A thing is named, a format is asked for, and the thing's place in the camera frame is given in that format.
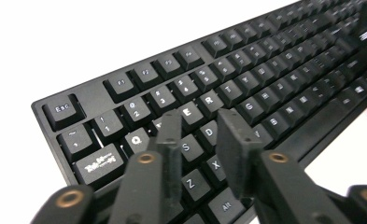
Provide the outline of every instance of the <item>black keyboard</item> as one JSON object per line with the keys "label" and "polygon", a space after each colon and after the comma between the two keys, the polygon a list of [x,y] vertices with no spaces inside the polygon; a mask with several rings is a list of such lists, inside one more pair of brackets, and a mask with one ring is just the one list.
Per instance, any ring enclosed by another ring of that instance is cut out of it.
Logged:
{"label": "black keyboard", "polygon": [[363,1],[297,2],[32,104],[68,185],[95,189],[104,222],[128,159],[161,115],[182,116],[183,196],[169,223],[247,223],[215,155],[217,111],[237,111],[266,149],[306,166],[367,107]]}

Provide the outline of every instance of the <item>black key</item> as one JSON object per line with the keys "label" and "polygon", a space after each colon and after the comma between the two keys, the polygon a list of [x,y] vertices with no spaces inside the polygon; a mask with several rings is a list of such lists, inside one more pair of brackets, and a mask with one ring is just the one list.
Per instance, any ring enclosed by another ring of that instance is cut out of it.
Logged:
{"label": "black key", "polygon": [[147,90],[159,83],[162,83],[162,78],[157,74],[156,70],[150,63],[143,63],[131,71],[135,83],[141,91]]}
{"label": "black key", "polygon": [[244,98],[244,94],[232,80],[221,84],[216,92],[227,108],[236,105]]}
{"label": "black key", "polygon": [[267,57],[264,49],[262,49],[259,44],[250,45],[244,49],[244,52],[249,56],[254,65],[264,62]]}
{"label": "black key", "polygon": [[229,59],[235,65],[238,74],[246,72],[248,69],[253,67],[252,61],[242,50],[238,50],[236,53],[229,56]]}
{"label": "black key", "polygon": [[205,214],[211,223],[233,223],[245,210],[231,189],[226,188],[205,207]]}
{"label": "black key", "polygon": [[226,58],[215,61],[211,64],[211,68],[221,82],[230,80],[237,75],[235,67]]}
{"label": "black key", "polygon": [[173,81],[171,83],[171,89],[181,104],[185,104],[201,94],[189,76],[184,76]]}
{"label": "black key", "polygon": [[58,96],[44,105],[43,110],[54,132],[85,118],[74,95]]}
{"label": "black key", "polygon": [[134,98],[121,106],[121,113],[133,130],[151,122],[152,114],[141,97]]}
{"label": "black key", "polygon": [[90,126],[86,123],[58,135],[58,142],[70,162],[77,161],[99,148]]}
{"label": "black key", "polygon": [[184,69],[172,54],[167,54],[157,59],[154,62],[154,66],[164,79],[175,77],[184,72]]}
{"label": "black key", "polygon": [[127,156],[131,157],[135,153],[145,151],[148,147],[149,139],[143,128],[125,135],[122,139],[122,145]]}
{"label": "black key", "polygon": [[195,163],[200,161],[205,153],[198,144],[197,140],[192,136],[192,134],[187,135],[181,141],[181,152],[183,155],[183,162],[185,166],[190,169]]}
{"label": "black key", "polygon": [[264,127],[269,131],[271,136],[275,140],[278,140],[283,135],[285,135],[288,130],[291,128],[285,118],[282,116],[281,113],[276,111],[268,118],[262,121]]}
{"label": "black key", "polygon": [[124,160],[113,144],[77,161],[73,168],[80,184],[99,189],[124,172]]}
{"label": "black key", "polygon": [[281,57],[288,65],[289,70],[292,70],[300,64],[301,58],[294,49],[288,49],[282,52]]}
{"label": "black key", "polygon": [[182,126],[186,133],[190,133],[192,130],[198,128],[204,123],[205,118],[201,111],[195,106],[193,101],[186,103],[179,108],[183,117]]}
{"label": "black key", "polygon": [[226,182],[226,174],[221,167],[220,160],[217,155],[214,155],[203,164],[204,172],[211,184],[215,188],[219,188]]}
{"label": "black key", "polygon": [[267,37],[260,42],[261,47],[266,52],[266,57],[271,58],[274,57],[277,53],[280,52],[280,47],[276,41],[272,37]]}
{"label": "black key", "polygon": [[218,114],[218,110],[224,107],[224,103],[213,90],[198,97],[195,103],[207,119],[213,119]]}
{"label": "black key", "polygon": [[214,58],[218,58],[229,52],[226,43],[217,35],[208,38],[203,44]]}
{"label": "black key", "polygon": [[279,80],[271,84],[270,87],[273,92],[279,97],[282,103],[287,101],[294,94],[293,88],[284,78],[280,78]]}
{"label": "black key", "polygon": [[137,87],[134,86],[125,73],[116,74],[106,80],[104,85],[116,104],[139,93]]}
{"label": "black key", "polygon": [[317,109],[318,104],[316,96],[310,90],[301,92],[292,102],[300,107],[306,117]]}
{"label": "black key", "polygon": [[286,122],[290,127],[295,127],[304,119],[303,111],[293,102],[283,105],[278,112],[286,118]]}
{"label": "black key", "polygon": [[261,63],[259,66],[254,67],[251,73],[262,87],[269,85],[276,79],[275,71],[267,63]]}
{"label": "black key", "polygon": [[221,35],[221,38],[227,44],[229,50],[239,49],[244,46],[244,40],[235,30],[225,32]]}
{"label": "black key", "polygon": [[249,125],[253,125],[265,115],[264,109],[253,97],[237,105],[236,110]]}
{"label": "black key", "polygon": [[109,110],[101,116],[96,117],[92,121],[92,124],[104,145],[117,142],[127,133],[127,129],[121,123],[119,116],[117,116],[114,110]]}
{"label": "black key", "polygon": [[200,215],[195,214],[194,216],[190,217],[187,221],[185,221],[183,224],[205,224],[205,223]]}
{"label": "black key", "polygon": [[204,63],[203,59],[192,48],[192,46],[180,49],[175,56],[186,71]]}
{"label": "black key", "polygon": [[216,146],[216,137],[218,136],[218,124],[212,120],[205,124],[196,132],[198,141],[208,151],[213,152]]}
{"label": "black key", "polygon": [[147,99],[158,116],[179,106],[179,102],[166,86],[149,92]]}
{"label": "black key", "polygon": [[263,90],[259,91],[255,95],[255,98],[262,105],[265,113],[270,113],[271,111],[276,109],[281,103],[279,97],[274,93],[273,90],[271,90],[270,87],[264,88]]}
{"label": "black key", "polygon": [[245,97],[257,92],[261,85],[250,72],[245,72],[234,79],[236,85],[241,89]]}
{"label": "black key", "polygon": [[255,133],[256,137],[258,137],[262,142],[262,147],[264,149],[269,148],[274,142],[275,139],[271,136],[267,130],[265,130],[262,124],[258,124],[252,128],[253,132]]}
{"label": "black key", "polygon": [[199,203],[211,191],[211,188],[198,169],[183,176],[182,184],[184,186],[183,197],[189,203]]}
{"label": "black key", "polygon": [[303,90],[305,88],[305,84],[309,83],[310,78],[305,77],[300,70],[294,70],[291,73],[282,77],[282,79],[286,80],[292,87],[295,93]]}
{"label": "black key", "polygon": [[268,60],[266,64],[274,70],[275,78],[282,77],[289,71],[288,64],[283,61],[281,56],[275,56]]}
{"label": "black key", "polygon": [[220,80],[208,66],[198,69],[191,77],[202,92],[210,91],[220,84]]}
{"label": "black key", "polygon": [[251,24],[244,24],[238,28],[238,33],[244,39],[244,43],[248,44],[257,40],[257,31]]}

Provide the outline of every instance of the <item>keycap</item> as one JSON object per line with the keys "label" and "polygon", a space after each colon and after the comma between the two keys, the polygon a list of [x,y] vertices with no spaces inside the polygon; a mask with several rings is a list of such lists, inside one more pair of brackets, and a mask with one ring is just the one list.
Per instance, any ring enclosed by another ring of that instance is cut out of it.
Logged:
{"label": "keycap", "polygon": [[196,134],[198,141],[208,152],[213,152],[215,150],[218,136],[218,124],[214,120],[202,126]]}
{"label": "keycap", "polygon": [[73,168],[80,184],[99,189],[121,176],[124,166],[123,158],[116,147],[110,144],[77,161]]}
{"label": "keycap", "polygon": [[226,188],[206,207],[205,214],[211,223],[233,223],[245,211],[245,207],[233,196],[230,188]]}
{"label": "keycap", "polygon": [[141,97],[134,98],[125,103],[121,108],[121,113],[133,130],[136,127],[143,126],[151,122],[152,114],[147,104]]}
{"label": "keycap", "polygon": [[254,97],[249,97],[241,104],[237,105],[236,110],[241,114],[242,118],[244,118],[249,125],[254,124],[265,115],[264,109],[255,100]]}
{"label": "keycap", "polygon": [[186,71],[204,63],[203,59],[192,48],[192,46],[180,49],[175,56]]}
{"label": "keycap", "polygon": [[143,128],[128,133],[127,135],[125,135],[124,138],[122,138],[124,152],[127,154],[128,157],[130,157],[135,153],[145,151],[148,147],[148,141],[148,134]]}
{"label": "keycap", "polygon": [[169,79],[184,72],[184,69],[172,54],[163,55],[154,62],[154,66],[161,73],[163,79]]}
{"label": "keycap", "polygon": [[203,42],[203,45],[214,58],[218,58],[229,51],[226,43],[216,35],[209,37],[205,42]]}
{"label": "keycap", "polygon": [[106,80],[104,85],[116,104],[139,93],[137,87],[125,73],[113,74],[113,77]]}
{"label": "keycap", "polygon": [[181,182],[184,189],[183,196],[189,203],[199,203],[211,192],[209,184],[198,169],[183,176]]}
{"label": "keycap", "polygon": [[74,95],[60,95],[43,105],[43,110],[54,132],[85,118]]}
{"label": "keycap", "polygon": [[77,161],[100,148],[88,124],[79,124],[58,135],[64,154],[70,162]]}
{"label": "keycap", "polygon": [[176,79],[171,84],[171,90],[181,104],[185,104],[201,94],[197,86],[192,82],[189,76]]}
{"label": "keycap", "polygon": [[149,92],[147,99],[158,116],[179,106],[179,102],[166,86]]}
{"label": "keycap", "polygon": [[122,124],[114,110],[109,110],[101,116],[96,117],[92,121],[92,124],[102,143],[105,145],[117,142],[127,133],[127,128]]}
{"label": "keycap", "polygon": [[218,155],[214,155],[203,164],[206,177],[215,188],[221,187],[226,182],[226,174],[221,167]]}
{"label": "keycap", "polygon": [[217,115],[218,110],[224,107],[224,103],[213,90],[198,97],[195,103],[207,119],[213,119]]}
{"label": "keycap", "polygon": [[131,76],[141,91],[147,90],[162,82],[161,76],[157,74],[150,63],[143,63],[131,71]]}
{"label": "keycap", "polygon": [[220,80],[208,66],[196,70],[191,77],[201,92],[210,91],[220,84]]}
{"label": "keycap", "polygon": [[192,134],[187,135],[180,141],[181,153],[186,167],[191,168],[195,163],[200,161],[205,152]]}
{"label": "keycap", "polygon": [[183,117],[182,127],[187,133],[198,128],[204,123],[205,118],[201,111],[195,106],[193,101],[186,103],[179,108],[180,113]]}
{"label": "keycap", "polygon": [[216,88],[220,99],[226,108],[231,108],[244,98],[244,94],[232,80],[229,80]]}

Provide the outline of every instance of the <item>circular hole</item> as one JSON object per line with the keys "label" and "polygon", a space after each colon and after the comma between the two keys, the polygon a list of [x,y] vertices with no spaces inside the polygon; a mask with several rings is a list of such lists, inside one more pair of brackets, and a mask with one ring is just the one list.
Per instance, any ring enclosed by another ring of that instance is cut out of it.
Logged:
{"label": "circular hole", "polygon": [[142,154],[141,156],[139,156],[139,158],[137,159],[140,163],[151,163],[155,160],[154,156],[151,154]]}
{"label": "circular hole", "polygon": [[322,223],[322,224],[332,224],[332,220],[323,214],[315,214],[314,215],[315,221],[317,221],[318,223]]}
{"label": "circular hole", "polygon": [[281,153],[271,153],[270,159],[276,162],[287,162],[289,160],[288,157]]}
{"label": "circular hole", "polygon": [[71,207],[83,199],[84,194],[76,189],[69,190],[58,197],[56,204],[58,207],[66,208]]}

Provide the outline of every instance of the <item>white background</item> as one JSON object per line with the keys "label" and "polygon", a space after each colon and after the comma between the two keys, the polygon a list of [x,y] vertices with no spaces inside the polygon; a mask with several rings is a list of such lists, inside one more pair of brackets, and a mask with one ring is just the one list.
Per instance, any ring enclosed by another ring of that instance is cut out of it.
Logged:
{"label": "white background", "polygon": [[[32,102],[292,2],[0,1],[0,223],[29,223],[65,186]],[[332,189],[342,174],[367,183],[363,154],[324,156],[310,172]]]}

